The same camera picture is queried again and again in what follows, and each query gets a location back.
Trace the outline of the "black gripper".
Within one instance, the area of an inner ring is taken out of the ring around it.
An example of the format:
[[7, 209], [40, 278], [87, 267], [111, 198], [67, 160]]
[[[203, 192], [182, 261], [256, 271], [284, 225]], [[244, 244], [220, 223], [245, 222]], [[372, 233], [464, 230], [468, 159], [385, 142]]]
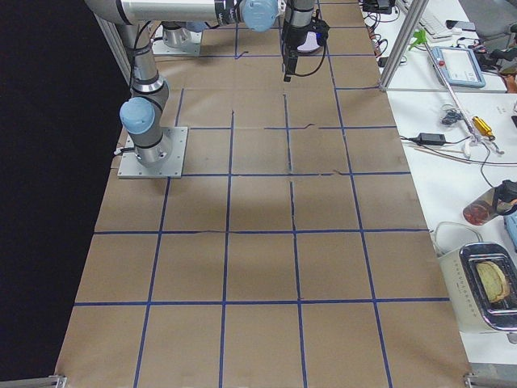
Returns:
[[283, 39], [282, 56], [284, 63], [284, 82], [289, 82], [289, 77], [295, 75], [299, 57], [298, 47], [301, 45], [299, 39]]

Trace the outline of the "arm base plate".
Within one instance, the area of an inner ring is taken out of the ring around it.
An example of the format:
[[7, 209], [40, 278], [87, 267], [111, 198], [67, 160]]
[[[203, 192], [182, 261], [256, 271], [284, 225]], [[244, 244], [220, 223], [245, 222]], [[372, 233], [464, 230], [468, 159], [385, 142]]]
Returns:
[[160, 27], [153, 38], [153, 54], [157, 57], [198, 57], [202, 33], [186, 28], [165, 29]]
[[120, 158], [118, 177], [121, 179], [180, 179], [183, 173], [188, 127], [161, 127], [162, 139], [155, 147], [135, 147], [126, 136], [126, 148]]

